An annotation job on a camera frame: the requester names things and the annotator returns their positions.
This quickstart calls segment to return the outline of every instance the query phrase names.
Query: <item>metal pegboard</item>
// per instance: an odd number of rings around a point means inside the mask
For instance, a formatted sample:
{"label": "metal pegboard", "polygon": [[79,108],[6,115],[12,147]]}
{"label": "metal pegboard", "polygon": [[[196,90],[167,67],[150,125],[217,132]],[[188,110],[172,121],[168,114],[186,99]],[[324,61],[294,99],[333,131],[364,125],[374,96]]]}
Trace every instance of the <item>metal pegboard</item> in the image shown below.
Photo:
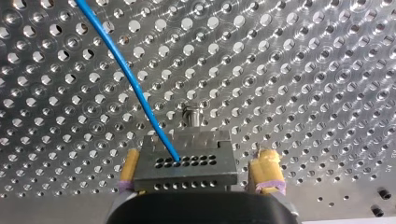
{"label": "metal pegboard", "polygon": [[[236,189],[271,147],[304,220],[396,215],[376,193],[395,190],[391,0],[89,4],[166,132],[187,103],[230,130]],[[117,192],[152,129],[105,44],[73,0],[2,1],[0,18],[0,206]]]}

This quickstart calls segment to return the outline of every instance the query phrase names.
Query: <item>blue cable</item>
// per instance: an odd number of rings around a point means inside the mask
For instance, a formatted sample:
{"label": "blue cable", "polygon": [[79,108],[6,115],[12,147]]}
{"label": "blue cable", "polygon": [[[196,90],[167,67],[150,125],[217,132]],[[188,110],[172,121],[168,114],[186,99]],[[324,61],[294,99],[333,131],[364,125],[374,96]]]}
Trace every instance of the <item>blue cable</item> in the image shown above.
{"label": "blue cable", "polygon": [[160,137],[163,144],[168,149],[169,153],[173,157],[174,161],[180,161],[180,157],[178,156],[175,148],[173,147],[172,143],[166,137],[166,134],[163,132],[163,129],[158,125],[158,121],[155,118],[152,110],[149,106],[149,103],[146,101],[145,96],[143,95],[142,89],[140,89],[139,83],[134,77],[131,69],[129,68],[127,62],[123,58],[120,50],[114,44],[111,37],[106,33],[104,30],[102,23],[98,20],[98,18],[93,14],[91,8],[85,2],[85,0],[76,0],[78,7],[84,13],[84,15],[88,18],[91,22],[93,28],[95,28],[96,32],[102,39],[105,41],[107,47],[110,49],[111,53],[113,53],[114,58],[116,59],[117,63],[120,65],[122,71],[124,72],[125,76],[128,78],[129,82],[131,83],[132,88],[134,88],[134,93],[136,94],[137,99],[139,100],[140,104],[145,111],[149,122],[151,123],[152,127],[154,128],[155,132],[157,132],[158,136]]}

